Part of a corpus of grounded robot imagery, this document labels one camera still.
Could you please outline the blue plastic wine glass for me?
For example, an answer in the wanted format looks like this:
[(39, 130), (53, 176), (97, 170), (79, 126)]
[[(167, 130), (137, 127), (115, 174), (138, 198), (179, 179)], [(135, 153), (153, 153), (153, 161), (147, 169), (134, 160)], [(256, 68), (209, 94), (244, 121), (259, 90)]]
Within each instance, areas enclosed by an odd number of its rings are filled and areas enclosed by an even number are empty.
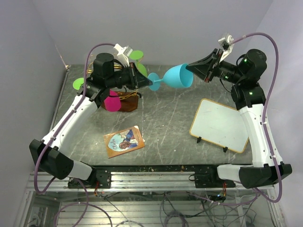
[(186, 69), (187, 65), (187, 63), (183, 63), (170, 68), (166, 71), (163, 78), (160, 78), (156, 73), (150, 73), (148, 75), (148, 79), (152, 81), (152, 85), (149, 85), (150, 90), (157, 91), (161, 82), (173, 88), (190, 87), (193, 83), (194, 75)]

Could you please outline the pink plastic wine glass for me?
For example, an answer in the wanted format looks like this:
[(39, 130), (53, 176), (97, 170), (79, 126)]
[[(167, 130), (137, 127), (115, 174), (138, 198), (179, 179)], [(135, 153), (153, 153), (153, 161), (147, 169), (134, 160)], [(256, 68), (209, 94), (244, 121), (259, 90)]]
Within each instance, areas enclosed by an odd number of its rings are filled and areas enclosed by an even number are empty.
[(110, 90), (109, 96), (104, 101), (104, 107), (109, 112), (119, 111), (121, 108), (121, 102), (118, 94), (115, 91)]

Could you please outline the light green plastic wine glass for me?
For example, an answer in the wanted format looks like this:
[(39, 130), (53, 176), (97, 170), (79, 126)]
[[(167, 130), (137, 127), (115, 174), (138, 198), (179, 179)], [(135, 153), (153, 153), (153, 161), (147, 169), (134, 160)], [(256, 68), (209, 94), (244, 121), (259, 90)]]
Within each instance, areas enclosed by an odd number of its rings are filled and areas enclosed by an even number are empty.
[(79, 90), (83, 84), (84, 84), (84, 78), (78, 78), (74, 80), (72, 86), (75, 90)]

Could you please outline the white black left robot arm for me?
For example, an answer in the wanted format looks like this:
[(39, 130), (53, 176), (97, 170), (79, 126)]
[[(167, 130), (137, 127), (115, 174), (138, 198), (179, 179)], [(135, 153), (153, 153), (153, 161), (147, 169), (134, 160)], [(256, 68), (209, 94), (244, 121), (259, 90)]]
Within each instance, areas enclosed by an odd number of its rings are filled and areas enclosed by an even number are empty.
[(57, 125), (41, 140), (30, 143), (30, 151), (35, 161), (34, 188), (38, 189), (38, 170), (51, 174), (54, 179), (71, 177), (91, 188), (98, 180), (97, 170), (83, 162), (75, 161), (64, 155), (68, 142), (79, 131), (84, 122), (110, 96), (113, 88), (126, 87), (136, 90), (152, 85), (152, 81), (139, 72), (131, 62), (120, 70), (115, 70), (115, 63), (120, 63), (109, 53), (100, 53), (93, 61), (93, 71), (89, 77), (84, 76), (84, 83), (75, 99)]

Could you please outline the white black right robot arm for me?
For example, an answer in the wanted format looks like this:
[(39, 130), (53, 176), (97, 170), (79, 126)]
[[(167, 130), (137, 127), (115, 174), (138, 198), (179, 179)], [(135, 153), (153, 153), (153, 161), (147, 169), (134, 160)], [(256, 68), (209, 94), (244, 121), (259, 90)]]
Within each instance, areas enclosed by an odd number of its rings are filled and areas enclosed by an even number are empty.
[(221, 186), (225, 180), (252, 189), (274, 185), (292, 173), (276, 149), (266, 114), (266, 96), (259, 79), (267, 69), (267, 57), (258, 49), (241, 55), (235, 65), (222, 61), (222, 49), (214, 49), (207, 57), (187, 65), (186, 69), (204, 82), (214, 77), (232, 83), (231, 96), (244, 121), (252, 151), (252, 165), (219, 165), (209, 175), (209, 183)]

